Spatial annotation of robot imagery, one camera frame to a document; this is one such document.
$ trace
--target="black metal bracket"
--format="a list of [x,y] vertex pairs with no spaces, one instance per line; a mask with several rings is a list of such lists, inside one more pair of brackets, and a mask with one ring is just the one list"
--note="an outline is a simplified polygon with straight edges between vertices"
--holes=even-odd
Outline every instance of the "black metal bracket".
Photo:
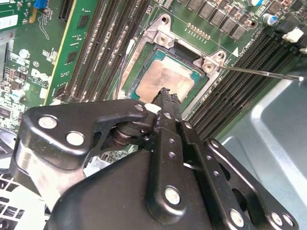
[[[182,120],[176,95],[163,88],[153,104],[158,112],[147,111],[147,105],[132,99],[28,110],[11,162],[15,179],[37,188],[52,209],[68,188],[83,182],[89,156],[135,144],[151,151],[144,202],[151,218],[162,226],[178,224],[189,211],[189,188],[182,182],[185,162],[195,170],[213,229],[298,229],[294,217],[218,141],[201,143],[194,127]],[[21,175],[28,175],[28,180],[30,176],[35,186]],[[66,183],[46,183],[52,176]],[[57,196],[48,196],[50,191]]]
[[[294,217],[217,140],[202,145],[190,123],[179,126],[184,153],[189,153],[185,161],[194,166],[214,229],[298,229]],[[283,215],[293,226],[283,223]]]

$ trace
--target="screw hole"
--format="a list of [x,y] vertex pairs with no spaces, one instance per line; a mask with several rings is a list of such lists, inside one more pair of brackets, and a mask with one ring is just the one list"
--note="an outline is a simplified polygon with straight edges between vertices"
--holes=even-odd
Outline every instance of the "screw hole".
[[168,18],[163,17],[162,18],[162,22],[163,22],[164,25],[168,24]]
[[225,57],[225,55],[223,54],[223,53],[219,53],[218,55],[217,55],[217,58],[218,59],[223,59]]
[[150,138],[150,135],[149,135],[149,134],[145,134],[145,135],[143,136],[143,139],[146,140],[146,141],[149,140],[149,138]]
[[140,104],[136,104],[134,107],[141,112],[144,111],[143,106],[141,106]]
[[172,139],[172,138],[170,138],[168,141],[169,141],[169,143],[170,143],[171,145],[174,145],[174,144],[175,144],[175,141],[174,141],[174,139]]
[[216,143],[216,141],[214,141],[214,140],[211,141],[211,144],[212,144],[214,147],[216,147],[216,148],[219,147],[218,143]]
[[168,112],[165,112],[165,113],[164,113],[164,116],[166,116],[168,119],[172,119],[171,114],[170,114],[170,113],[168,113]]
[[219,176],[220,176],[220,174],[219,174],[218,171],[214,171],[213,174],[214,174],[216,177],[219,177]]
[[168,153],[168,156],[171,158],[171,159],[174,159],[176,157],[176,154],[173,153],[173,152],[169,152]]

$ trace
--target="mounting hole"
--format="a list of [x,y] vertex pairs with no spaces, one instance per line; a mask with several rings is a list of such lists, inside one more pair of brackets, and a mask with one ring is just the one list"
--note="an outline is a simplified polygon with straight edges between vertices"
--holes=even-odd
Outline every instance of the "mounting hole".
[[219,176],[220,176],[220,174],[219,174],[218,171],[214,171],[213,174],[214,174],[216,177],[219,177]]
[[168,18],[166,18],[166,17],[163,17],[163,18],[162,18],[162,23],[163,23],[164,25],[168,24],[168,22],[169,22]]
[[188,122],[185,123],[187,128],[193,128],[192,125]]
[[223,54],[223,53],[219,53],[218,55],[217,55],[217,58],[218,59],[223,59],[225,57],[225,55]]
[[143,139],[144,139],[145,141],[149,140],[149,138],[150,138],[150,135],[149,135],[149,134],[145,134],[145,135],[143,136]]
[[219,147],[219,144],[218,144],[218,143],[216,143],[216,141],[215,141],[215,140],[212,140],[212,141],[211,141],[211,144],[212,144],[214,147],[216,147],[216,148],[218,148],[218,147]]
[[250,28],[255,28],[257,26],[257,22],[256,21],[252,21],[249,26],[250,26]]
[[173,152],[169,152],[169,153],[168,153],[168,156],[169,156],[171,159],[176,158],[176,154],[173,153]]
[[168,112],[164,112],[164,116],[166,116],[168,119],[172,119],[171,114]]
[[169,142],[171,145],[174,145],[174,144],[175,144],[175,140],[172,139],[172,138],[168,139],[168,142]]
[[143,112],[143,111],[144,111],[143,106],[142,106],[142,105],[140,105],[140,104],[136,104],[134,107],[135,107],[137,110],[141,111],[141,112]]

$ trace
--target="metal screw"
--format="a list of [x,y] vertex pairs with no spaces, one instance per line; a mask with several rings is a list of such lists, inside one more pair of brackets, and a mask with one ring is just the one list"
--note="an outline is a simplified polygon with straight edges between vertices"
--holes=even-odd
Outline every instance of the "metal screw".
[[134,107],[135,107],[137,110],[141,111],[141,112],[144,111],[143,106],[141,106],[140,104],[136,104]]
[[214,69],[214,64],[212,64],[212,63],[207,63],[204,67],[204,71],[206,73],[211,73],[213,71],[213,69]]
[[180,202],[180,195],[176,189],[172,187],[167,187],[165,189],[165,197],[169,201],[169,203],[173,205],[177,205]]
[[294,223],[292,222],[292,220],[290,219],[290,217],[288,217],[288,215],[283,214],[283,218],[284,218],[284,220],[285,220],[288,224],[290,224],[292,227],[294,226]]
[[172,119],[171,114],[169,114],[169,113],[167,113],[167,112],[164,113],[164,116],[166,116],[168,119]]
[[275,212],[272,212],[271,216],[276,224],[278,224],[279,226],[283,225],[282,219]]
[[66,140],[71,145],[79,146],[84,143],[84,136],[79,132],[70,132],[67,134]]
[[216,148],[219,147],[218,143],[216,143],[216,141],[214,141],[214,140],[211,141],[211,144],[212,144],[214,147],[216,147]]
[[44,116],[44,117],[41,117],[38,120],[38,124],[42,128],[52,129],[52,128],[55,128],[58,125],[58,122],[56,121],[56,119],[54,119],[50,116]]
[[238,227],[243,227],[244,226],[244,220],[240,213],[238,213],[236,210],[231,209],[230,210],[230,217],[232,221],[238,226]]
[[187,128],[193,128],[192,125],[188,122],[185,123]]

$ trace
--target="small chip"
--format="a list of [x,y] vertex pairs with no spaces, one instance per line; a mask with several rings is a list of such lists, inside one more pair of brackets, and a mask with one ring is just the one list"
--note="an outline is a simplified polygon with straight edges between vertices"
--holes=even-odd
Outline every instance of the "small chip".
[[0,116],[4,118],[10,118],[11,117],[11,112],[10,110],[0,107]]
[[11,89],[12,90],[19,90],[21,88],[22,88],[22,84],[21,83],[18,83],[18,82],[15,82],[15,81],[11,82]]
[[28,75],[25,74],[25,73],[21,73],[21,74],[20,74],[20,79],[22,79],[22,80],[26,80],[27,77],[28,77]]
[[65,91],[65,85],[63,85],[62,87],[58,88],[58,91],[57,91],[55,97],[61,96],[64,93],[64,91]]
[[82,15],[80,17],[79,23],[78,23],[78,29],[85,28],[88,24],[88,21],[90,20],[90,15]]
[[78,51],[74,51],[68,54],[65,64],[72,63],[77,57]]
[[282,8],[282,4],[278,1],[272,2],[272,4],[269,6],[269,12],[272,14],[276,14],[280,9]]
[[224,20],[224,22],[221,24],[221,30],[223,30],[225,33],[229,33],[232,28],[235,26],[236,22],[232,18],[227,18]]
[[244,15],[242,16],[242,18],[239,20],[239,22],[240,22],[241,24],[244,24],[244,22],[245,22],[248,18],[249,18],[249,16],[248,16],[247,14],[244,14]]
[[213,10],[214,10],[214,6],[211,3],[207,2],[206,5],[204,5],[204,7],[202,8],[200,12],[200,17],[203,17],[204,19],[208,19]]
[[234,29],[230,32],[230,36],[235,40],[239,40],[245,31],[246,29],[244,29],[243,26],[237,24],[234,27]]
[[202,4],[203,0],[191,0],[188,3],[188,8],[192,11],[198,10],[199,6]]
[[292,6],[290,6],[290,8],[293,10],[293,11],[299,11],[303,6],[303,3],[300,1],[300,0],[296,0]]
[[222,0],[219,5],[219,8],[223,10],[228,3],[229,3],[228,0]]
[[211,22],[213,25],[219,26],[219,25],[221,24],[222,20],[224,19],[225,15],[226,15],[226,14],[225,14],[223,11],[218,10],[218,11],[214,14],[214,16],[212,17],[212,19],[211,19],[210,22]]
[[239,8],[234,6],[234,7],[231,9],[231,11],[229,12],[229,15],[232,16],[232,17],[234,17],[234,15],[235,15],[238,11],[239,11]]

